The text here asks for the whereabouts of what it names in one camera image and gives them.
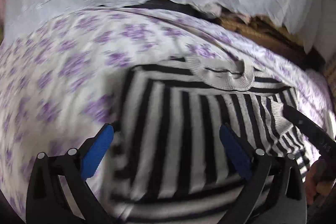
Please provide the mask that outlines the person's right hand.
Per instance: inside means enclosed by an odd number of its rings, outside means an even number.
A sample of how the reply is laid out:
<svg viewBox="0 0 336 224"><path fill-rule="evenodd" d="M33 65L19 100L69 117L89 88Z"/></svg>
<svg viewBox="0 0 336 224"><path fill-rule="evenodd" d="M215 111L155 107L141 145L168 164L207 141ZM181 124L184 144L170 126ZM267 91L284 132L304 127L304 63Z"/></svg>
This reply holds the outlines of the person's right hand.
<svg viewBox="0 0 336 224"><path fill-rule="evenodd" d="M308 205L313 204L314 197L317 194L320 194L323 197L328 196L335 184L335 181L322 181L321 179L318 179L317 173L320 171L323 164L325 164L325 161L321 158L318 159L306 174L304 188Z"/></svg>

